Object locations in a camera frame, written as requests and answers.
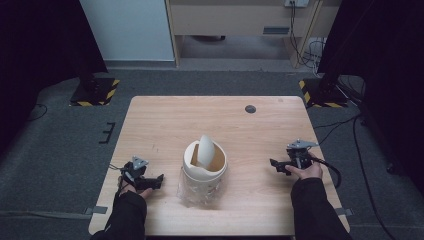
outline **hand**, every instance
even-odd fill
[[[319,162],[312,161],[312,165],[307,169],[299,169],[290,165],[286,165],[286,170],[297,175],[301,180],[306,178],[321,178],[322,179],[322,169]]]
[[[128,184],[124,179],[122,179],[122,186],[124,186],[124,187],[122,188],[119,196],[121,196],[122,194],[124,194],[128,191],[131,191],[131,192],[137,193],[138,195],[140,195],[140,197],[147,199],[153,192],[152,188],[148,188],[148,189],[146,189],[142,192],[137,192],[137,190],[131,184]]]

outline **cable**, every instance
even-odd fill
[[[327,133],[327,135],[324,137],[324,139],[322,139],[321,140],[321,142],[319,142],[319,145],[321,145],[329,136],[330,136],[330,134],[334,131],[334,130],[336,130],[336,128],[338,128],[338,127],[340,127],[342,124],[345,124],[345,123],[348,123],[348,122],[350,122],[350,121],[352,121],[352,120],[354,120],[355,118],[357,118],[357,117],[359,117],[359,116],[361,116],[361,113],[360,114],[358,114],[358,115],[356,115],[356,116],[354,116],[354,117],[351,117],[351,118],[349,118],[349,119],[347,119],[347,120],[345,120],[345,121],[341,121],[341,122],[335,122],[335,123],[331,123],[331,124],[328,124],[328,125],[323,125],[323,126],[317,126],[317,127],[314,127],[314,129],[318,129],[318,128],[323,128],[323,127],[331,127],[331,126],[335,126],[333,129],[331,129],[330,130],[330,132],[329,133]]]
[[[310,160],[312,160],[314,162],[319,162],[319,163],[327,166],[331,170],[333,170],[337,174],[337,183],[335,185],[335,188],[338,188],[340,186],[340,184],[342,183],[342,174],[340,173],[340,171],[336,167],[334,167],[333,165],[331,165],[328,162],[326,162],[322,159],[319,159],[319,158],[310,158]]]
[[[371,189],[370,189],[370,186],[369,186],[369,183],[368,183],[368,178],[367,178],[367,175],[366,175],[365,169],[364,169],[364,163],[362,161],[361,151],[360,151],[359,145],[358,145],[358,139],[356,137],[356,127],[355,126],[356,126],[356,120],[358,118],[359,118],[359,116],[355,117],[355,120],[353,121],[353,137],[354,137],[354,140],[355,140],[356,151],[357,151],[358,157],[359,157],[359,163],[361,165],[362,176],[364,177],[364,180],[365,180],[365,186],[367,187],[367,192],[368,192],[368,196],[369,196],[369,199],[370,199],[370,202],[371,202],[371,205],[372,205],[372,209],[374,211],[374,214],[375,214],[378,222],[380,223],[381,227],[383,228],[383,230],[387,233],[387,235],[389,235],[389,237],[391,239],[396,240],[395,237],[393,237],[393,235],[389,232],[389,230],[386,228],[383,221],[381,220],[381,217],[380,217],[380,215],[377,211],[377,208],[375,206],[375,203],[374,203],[374,198],[371,194]]]
[[[296,38],[294,36],[294,20],[296,17],[296,3],[295,1],[290,1],[290,5],[291,5],[291,18],[290,18],[290,43],[292,45],[292,47],[294,48],[294,50],[296,51],[296,58],[297,58],[297,63],[305,65],[309,68],[313,68],[307,65],[307,63],[310,60],[307,60],[306,62],[303,60],[303,57],[301,56],[299,50],[297,49],[297,41]],[[318,8],[315,9],[313,17],[315,17],[315,15],[317,14]]]

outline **handheld controller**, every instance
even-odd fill
[[[132,162],[128,162],[121,169],[121,174],[126,182],[133,185],[136,190],[146,190],[148,188],[160,189],[164,175],[161,174],[157,178],[145,178],[143,176],[147,169],[147,160],[143,160],[137,156],[133,156]]]
[[[290,157],[290,161],[278,162],[277,160],[270,159],[271,165],[277,169],[277,172],[283,172],[287,176],[290,176],[291,172],[286,170],[286,165],[291,165],[300,169],[308,168],[312,165],[312,158],[308,153],[308,149],[316,146],[318,146],[318,143],[297,139],[293,143],[287,145],[287,154]]]

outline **cabinet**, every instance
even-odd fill
[[[328,35],[340,2],[310,0],[307,7],[293,11],[282,0],[166,0],[176,63],[187,35],[273,35],[284,38],[292,65],[298,67],[309,38]],[[300,56],[290,43],[291,31]]]

